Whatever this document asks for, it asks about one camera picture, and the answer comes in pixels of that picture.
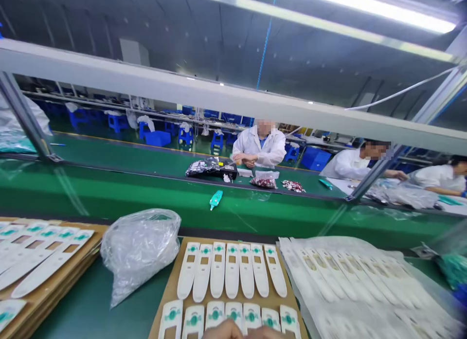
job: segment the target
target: ceiling light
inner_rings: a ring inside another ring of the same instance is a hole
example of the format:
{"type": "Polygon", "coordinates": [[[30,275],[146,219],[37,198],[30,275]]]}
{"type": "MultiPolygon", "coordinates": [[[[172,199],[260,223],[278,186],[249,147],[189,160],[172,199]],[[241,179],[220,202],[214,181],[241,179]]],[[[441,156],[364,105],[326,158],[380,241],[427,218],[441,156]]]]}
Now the ceiling light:
{"type": "Polygon", "coordinates": [[[456,24],[378,0],[325,0],[436,33],[448,33],[456,24]]]}

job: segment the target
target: brown cardboard sheet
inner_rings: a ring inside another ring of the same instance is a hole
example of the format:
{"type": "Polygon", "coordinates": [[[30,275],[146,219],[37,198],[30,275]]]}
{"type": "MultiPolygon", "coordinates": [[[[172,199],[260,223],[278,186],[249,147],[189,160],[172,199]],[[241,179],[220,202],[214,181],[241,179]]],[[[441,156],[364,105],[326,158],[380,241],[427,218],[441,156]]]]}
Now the brown cardboard sheet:
{"type": "MultiPolygon", "coordinates": [[[[2,221],[14,221],[15,223],[30,223],[34,219],[20,219],[10,217],[0,217],[2,221]]],[[[94,230],[92,237],[84,246],[71,257],[52,277],[46,280],[37,289],[23,297],[27,301],[25,307],[13,319],[11,323],[2,331],[0,339],[29,338],[39,324],[51,312],[61,298],[70,290],[72,285],[81,277],[85,270],[97,257],[97,251],[102,240],[102,236],[108,226],[92,225],[83,223],[71,223],[63,221],[51,221],[52,224],[60,226],[78,227],[83,230],[94,230]]],[[[25,278],[0,291],[0,300],[10,298],[15,287],[25,278]]]]}
{"type": "MultiPolygon", "coordinates": [[[[159,325],[161,323],[162,308],[166,303],[177,299],[177,285],[179,281],[179,275],[180,275],[181,265],[183,262],[183,257],[186,251],[186,245],[188,242],[198,242],[201,244],[213,244],[214,242],[239,243],[238,241],[227,241],[227,240],[208,239],[208,238],[193,238],[193,237],[185,237],[182,240],[180,251],[175,259],[174,267],[172,269],[172,272],[170,273],[167,286],[165,287],[165,291],[162,296],[161,303],[159,304],[159,308],[157,310],[156,317],[152,324],[151,332],[149,333],[148,339],[157,339],[157,337],[159,336],[159,325]]],[[[235,299],[229,299],[227,297],[227,295],[225,294],[225,287],[224,287],[224,291],[222,292],[221,297],[219,299],[214,299],[211,295],[211,291],[209,288],[210,285],[208,285],[206,296],[204,297],[204,300],[200,304],[204,305],[204,308],[206,311],[207,303],[213,300],[223,301],[225,303],[227,302],[256,303],[260,305],[261,307],[268,307],[273,310],[276,310],[277,312],[279,312],[280,305],[286,305],[297,311],[298,321],[300,324],[300,333],[302,335],[302,338],[307,338],[305,324],[303,322],[302,315],[300,314],[300,310],[298,309],[297,301],[295,299],[292,286],[290,285],[290,280],[287,277],[287,272],[284,267],[284,261],[282,260],[282,256],[279,252],[277,253],[277,255],[279,256],[279,261],[282,267],[282,272],[284,273],[284,278],[286,280],[286,285],[287,285],[287,296],[285,298],[281,298],[277,294],[274,288],[274,285],[272,284],[272,279],[269,273],[268,266],[266,265],[266,270],[268,273],[268,280],[269,280],[269,296],[267,298],[262,298],[259,295],[258,290],[256,289],[256,285],[255,285],[253,298],[252,299],[245,298],[245,296],[243,295],[242,289],[241,289],[241,283],[239,281],[238,294],[235,299]]],[[[183,301],[183,317],[185,316],[186,308],[192,305],[196,305],[196,303],[193,301],[193,290],[190,292],[190,295],[188,295],[188,297],[183,301]]]]}

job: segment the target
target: human hand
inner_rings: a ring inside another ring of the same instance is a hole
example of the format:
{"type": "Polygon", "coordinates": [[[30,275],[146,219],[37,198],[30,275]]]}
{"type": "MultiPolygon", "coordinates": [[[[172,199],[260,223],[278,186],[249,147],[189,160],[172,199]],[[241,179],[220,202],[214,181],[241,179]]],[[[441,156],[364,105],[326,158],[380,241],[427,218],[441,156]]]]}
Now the human hand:
{"type": "Polygon", "coordinates": [[[254,168],[254,161],[243,161],[247,168],[253,169],[254,168]]]}
{"type": "Polygon", "coordinates": [[[258,160],[258,156],[255,154],[239,153],[234,156],[233,160],[234,161],[245,160],[245,161],[252,161],[254,163],[255,161],[258,160]]]}
{"type": "Polygon", "coordinates": [[[409,176],[403,171],[400,170],[386,170],[384,172],[384,176],[387,178],[398,178],[401,181],[405,181],[409,179],[409,176]]]}
{"type": "Polygon", "coordinates": [[[286,339],[286,336],[270,327],[261,327],[248,334],[245,339],[286,339]]]}
{"type": "Polygon", "coordinates": [[[232,319],[227,319],[214,328],[209,328],[202,339],[243,339],[242,332],[232,319]]]}

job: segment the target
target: blue cable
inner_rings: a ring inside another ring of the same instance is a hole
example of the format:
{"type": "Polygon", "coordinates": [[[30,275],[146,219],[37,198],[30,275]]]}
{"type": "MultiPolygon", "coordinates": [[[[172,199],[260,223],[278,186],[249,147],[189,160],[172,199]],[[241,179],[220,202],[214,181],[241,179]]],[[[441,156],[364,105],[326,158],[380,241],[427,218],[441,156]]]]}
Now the blue cable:
{"type": "Polygon", "coordinates": [[[436,119],[438,119],[438,118],[441,116],[441,114],[443,114],[443,113],[446,111],[446,109],[448,109],[448,107],[457,99],[457,97],[459,97],[459,96],[462,94],[462,92],[464,92],[466,89],[467,89],[467,85],[464,85],[464,87],[461,88],[461,89],[459,90],[459,92],[458,92],[454,97],[451,98],[451,100],[448,102],[448,104],[446,104],[446,105],[444,106],[444,108],[439,112],[439,114],[436,116],[436,118],[434,118],[434,119],[430,122],[430,124],[433,124],[434,121],[435,121],[436,119]]]}
{"type": "Polygon", "coordinates": [[[261,65],[259,67],[258,83],[256,84],[256,89],[259,89],[259,81],[261,80],[261,72],[263,71],[264,57],[266,55],[266,47],[268,46],[268,39],[269,39],[269,34],[271,32],[271,25],[272,25],[272,17],[269,18],[269,27],[268,27],[268,32],[266,33],[266,40],[264,41],[263,58],[261,59],[261,65]]]}

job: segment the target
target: black hair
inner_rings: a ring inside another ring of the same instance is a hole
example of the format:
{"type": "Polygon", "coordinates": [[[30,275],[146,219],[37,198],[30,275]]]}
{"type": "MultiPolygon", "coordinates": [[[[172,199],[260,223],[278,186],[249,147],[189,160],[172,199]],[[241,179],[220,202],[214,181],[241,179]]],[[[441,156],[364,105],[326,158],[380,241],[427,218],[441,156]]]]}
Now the black hair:
{"type": "Polygon", "coordinates": [[[467,157],[458,156],[458,155],[455,155],[455,156],[451,157],[451,165],[452,166],[457,166],[457,165],[459,165],[460,162],[467,162],[467,157]]]}
{"type": "Polygon", "coordinates": [[[391,145],[391,142],[387,142],[387,141],[377,141],[377,140],[365,139],[365,142],[363,143],[363,145],[361,147],[365,148],[367,143],[370,143],[371,145],[383,145],[383,146],[386,146],[386,147],[389,147],[391,145]]]}

